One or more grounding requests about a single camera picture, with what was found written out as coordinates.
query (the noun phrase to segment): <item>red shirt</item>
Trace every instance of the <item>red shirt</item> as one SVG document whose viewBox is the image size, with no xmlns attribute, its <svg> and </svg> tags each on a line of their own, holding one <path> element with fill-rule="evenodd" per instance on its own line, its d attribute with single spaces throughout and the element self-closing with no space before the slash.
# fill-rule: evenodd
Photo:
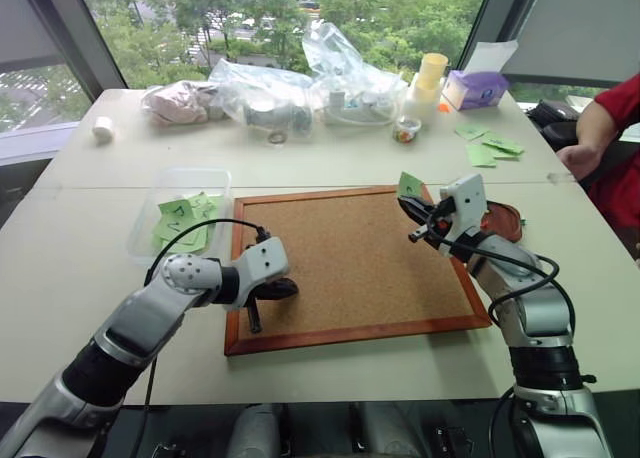
<svg viewBox="0 0 640 458">
<path fill-rule="evenodd" d="M 600 93 L 595 101 L 609 112 L 622 133 L 640 122 L 640 74 Z M 614 230 L 640 229 L 640 150 L 596 181 L 589 197 Z"/>
</svg>

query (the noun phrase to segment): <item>person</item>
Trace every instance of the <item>person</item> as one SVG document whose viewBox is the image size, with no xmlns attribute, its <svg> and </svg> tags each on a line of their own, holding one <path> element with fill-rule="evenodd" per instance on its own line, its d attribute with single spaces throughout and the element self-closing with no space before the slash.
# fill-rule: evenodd
<svg viewBox="0 0 640 458">
<path fill-rule="evenodd" d="M 640 122 L 640 73 L 600 93 L 580 115 L 578 144 L 557 152 L 577 180 L 600 164 L 607 147 Z M 589 198 L 640 266 L 640 150 L 589 188 Z"/>
</svg>

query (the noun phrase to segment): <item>person's arm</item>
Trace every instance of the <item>person's arm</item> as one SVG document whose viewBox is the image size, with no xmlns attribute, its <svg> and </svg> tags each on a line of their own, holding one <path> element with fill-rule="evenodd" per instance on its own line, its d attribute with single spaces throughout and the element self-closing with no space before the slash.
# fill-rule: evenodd
<svg viewBox="0 0 640 458">
<path fill-rule="evenodd" d="M 578 144 L 559 150 L 558 158 L 577 180 L 582 180 L 598 167 L 617 133 L 616 124 L 607 109 L 592 101 L 578 119 Z"/>
</svg>

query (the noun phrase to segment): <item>roll of tape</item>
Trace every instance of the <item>roll of tape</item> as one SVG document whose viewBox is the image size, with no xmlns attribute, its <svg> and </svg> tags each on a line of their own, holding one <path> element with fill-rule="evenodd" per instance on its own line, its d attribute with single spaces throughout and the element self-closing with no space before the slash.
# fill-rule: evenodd
<svg viewBox="0 0 640 458">
<path fill-rule="evenodd" d="M 109 143 L 115 136 L 113 120 L 107 116 L 99 116 L 93 125 L 93 136 L 98 144 Z"/>
</svg>

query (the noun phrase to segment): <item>wooden frame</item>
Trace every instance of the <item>wooden frame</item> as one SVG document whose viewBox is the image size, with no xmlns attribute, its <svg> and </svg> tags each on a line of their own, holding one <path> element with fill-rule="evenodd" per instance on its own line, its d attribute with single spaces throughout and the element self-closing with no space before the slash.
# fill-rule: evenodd
<svg viewBox="0 0 640 458">
<path fill-rule="evenodd" d="M 373 188 L 358 188 L 340 191 L 322 191 L 313 193 L 296 193 L 288 195 L 237 198 L 234 205 L 234 218 L 240 220 L 244 219 L 245 206 L 252 204 L 372 195 L 390 192 L 395 192 L 394 186 L 378 186 Z M 430 199 L 426 187 L 423 188 L 423 196 L 427 199 Z M 232 257 L 234 259 L 238 257 L 244 249 L 242 239 L 242 226 L 233 225 Z M 451 261 L 453 269 L 455 270 L 455 273 L 460 280 L 460 284 L 472 309 L 472 314 L 470 315 L 427 320 L 423 319 L 402 323 L 357 326 L 352 328 L 312 331 L 307 333 L 266 336 L 252 338 L 250 340 L 241 340 L 239 339 L 239 313 L 244 312 L 244 310 L 232 311 L 227 313 L 224 353 L 227 356 L 241 355 L 285 348 L 369 340 L 374 338 L 387 338 L 393 336 L 432 333 L 439 331 L 483 328 L 490 326 L 491 321 L 489 320 L 484 305 L 480 300 L 480 297 L 478 296 L 478 293 L 473 283 L 471 282 L 471 279 L 467 274 L 464 265 L 455 258 L 452 258 Z"/>
</svg>

